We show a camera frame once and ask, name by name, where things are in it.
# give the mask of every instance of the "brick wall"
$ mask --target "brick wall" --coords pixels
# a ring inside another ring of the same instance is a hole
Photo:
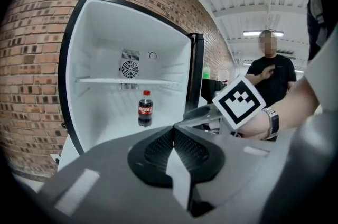
[[[128,0],[203,33],[211,77],[233,71],[216,25],[197,0]],[[13,170],[43,180],[54,173],[50,154],[60,154],[62,128],[57,69],[63,32],[77,0],[13,0],[0,32],[1,146]]]

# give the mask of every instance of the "refrigerator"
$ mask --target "refrigerator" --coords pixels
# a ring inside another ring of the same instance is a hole
[[[79,0],[59,58],[69,133],[60,162],[111,139],[173,125],[206,104],[200,96],[203,60],[203,34],[125,0]],[[143,90],[151,91],[154,103],[147,128],[138,124]]]

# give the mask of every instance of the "refrigerator fan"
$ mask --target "refrigerator fan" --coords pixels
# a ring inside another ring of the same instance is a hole
[[[130,60],[122,61],[119,70],[121,71],[122,75],[126,78],[134,78],[139,72],[137,63]]]

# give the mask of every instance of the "floor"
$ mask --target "floor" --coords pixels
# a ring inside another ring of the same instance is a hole
[[[13,177],[21,182],[21,183],[24,183],[28,186],[30,186],[35,192],[38,192],[40,190],[40,188],[43,186],[43,182],[38,182],[38,181],[33,181],[33,180],[29,180],[29,179],[26,179],[26,178],[23,178],[21,176],[18,176],[16,174],[13,174]]]

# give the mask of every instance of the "refrigerator shelf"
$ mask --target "refrigerator shelf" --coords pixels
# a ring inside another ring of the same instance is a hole
[[[177,85],[178,82],[168,80],[151,80],[151,79],[124,79],[124,78],[78,78],[76,82],[79,83],[126,83],[126,84],[148,84],[148,85],[162,85],[172,84]]]

